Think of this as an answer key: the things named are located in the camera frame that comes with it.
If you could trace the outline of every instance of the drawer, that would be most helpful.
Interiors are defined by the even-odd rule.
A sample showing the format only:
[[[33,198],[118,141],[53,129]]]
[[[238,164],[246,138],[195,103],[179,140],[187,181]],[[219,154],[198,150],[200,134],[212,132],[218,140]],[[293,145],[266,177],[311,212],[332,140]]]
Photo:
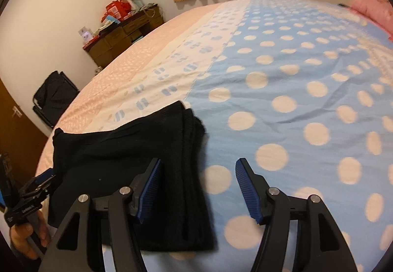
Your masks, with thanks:
[[[123,26],[124,32],[129,35],[134,32],[136,29],[144,26],[146,23],[149,23],[149,19],[146,15],[140,16],[139,18],[127,23]]]
[[[105,36],[105,40],[109,43],[111,47],[116,45],[119,41],[123,40],[127,35],[125,34],[122,27],[114,29],[112,32]]]
[[[153,29],[156,29],[156,28],[158,28],[159,26],[161,26],[163,24],[164,24],[164,20],[162,20],[161,17],[158,17],[158,18],[153,19],[153,20],[150,21],[150,25],[151,25],[151,27]]]
[[[108,51],[111,48],[109,43],[105,39],[101,39],[97,41],[87,53],[93,58],[97,58],[104,52]]]
[[[96,65],[101,66],[105,68],[108,64],[110,64],[113,61],[113,57],[109,51],[106,51],[99,55],[98,57],[94,58],[94,62]]]

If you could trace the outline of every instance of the wooden door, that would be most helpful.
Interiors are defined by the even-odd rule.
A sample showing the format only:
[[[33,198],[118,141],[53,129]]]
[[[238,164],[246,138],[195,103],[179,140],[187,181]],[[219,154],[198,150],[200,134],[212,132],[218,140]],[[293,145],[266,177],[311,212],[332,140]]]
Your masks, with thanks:
[[[34,177],[48,138],[26,115],[15,114],[13,107],[22,111],[0,80],[0,153],[8,152],[15,181],[23,185]]]

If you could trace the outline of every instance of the door handle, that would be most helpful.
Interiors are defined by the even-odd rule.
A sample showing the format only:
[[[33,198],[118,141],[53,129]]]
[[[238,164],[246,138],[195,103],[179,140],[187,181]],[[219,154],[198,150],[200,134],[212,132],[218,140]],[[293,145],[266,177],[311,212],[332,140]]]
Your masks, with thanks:
[[[12,111],[14,111],[14,113],[12,114],[12,118],[17,115],[19,118],[22,116],[22,112],[19,111],[19,109],[16,106],[12,107]]]

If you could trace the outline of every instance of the bed cover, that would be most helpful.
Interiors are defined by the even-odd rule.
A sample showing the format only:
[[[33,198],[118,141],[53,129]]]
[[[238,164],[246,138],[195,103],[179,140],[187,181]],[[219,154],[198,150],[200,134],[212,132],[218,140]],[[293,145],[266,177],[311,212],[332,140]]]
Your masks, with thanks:
[[[60,119],[115,129],[176,100],[207,131],[200,156],[217,250],[143,253],[148,271],[250,271],[263,227],[235,178],[245,157],[287,195],[322,197],[359,271],[393,238],[392,45],[348,9],[308,0],[236,0],[188,11],[131,46]],[[52,166],[49,139],[37,173]],[[284,271],[296,240],[291,222]],[[106,269],[114,271],[110,248]]]

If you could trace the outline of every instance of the human hand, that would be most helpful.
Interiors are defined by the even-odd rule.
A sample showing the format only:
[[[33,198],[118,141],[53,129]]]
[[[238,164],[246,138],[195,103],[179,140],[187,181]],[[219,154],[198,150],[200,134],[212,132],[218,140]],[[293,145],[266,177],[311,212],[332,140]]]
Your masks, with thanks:
[[[41,245],[46,248],[51,240],[48,226],[46,225],[44,215],[41,211],[37,211],[37,216],[40,222],[38,236],[41,240]],[[24,254],[31,260],[38,259],[37,253],[35,253],[30,244],[27,242],[27,238],[33,234],[33,226],[30,223],[13,226],[9,234],[11,242],[16,250],[18,250],[20,253]]]

